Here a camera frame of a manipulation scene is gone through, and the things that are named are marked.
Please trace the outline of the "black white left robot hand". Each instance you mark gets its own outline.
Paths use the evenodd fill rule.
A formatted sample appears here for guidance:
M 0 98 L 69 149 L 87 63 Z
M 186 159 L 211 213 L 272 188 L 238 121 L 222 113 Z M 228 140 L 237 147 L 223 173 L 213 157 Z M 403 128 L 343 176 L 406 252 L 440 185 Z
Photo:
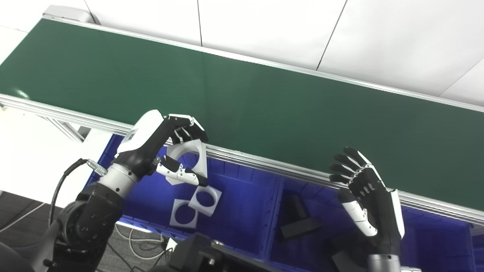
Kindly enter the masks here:
M 190 115 L 169 114 L 150 110 L 142 115 L 118 146 L 114 163 L 123 165 L 138 178 L 157 172 L 167 181 L 208 186 L 205 174 L 183 166 L 168 154 L 159 157 L 159 150 L 171 139 L 174 145 L 189 142 L 206 144 L 208 135 L 197 119 Z

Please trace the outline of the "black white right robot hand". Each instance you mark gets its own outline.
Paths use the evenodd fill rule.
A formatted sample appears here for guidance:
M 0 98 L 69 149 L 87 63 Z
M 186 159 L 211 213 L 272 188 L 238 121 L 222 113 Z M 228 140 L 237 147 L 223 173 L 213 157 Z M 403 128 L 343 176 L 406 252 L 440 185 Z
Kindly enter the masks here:
M 405 225 L 399 193 L 389 189 L 375 165 L 359 150 L 345 147 L 335 155 L 330 181 L 344 184 L 337 197 L 368 240 L 370 255 L 400 255 Z

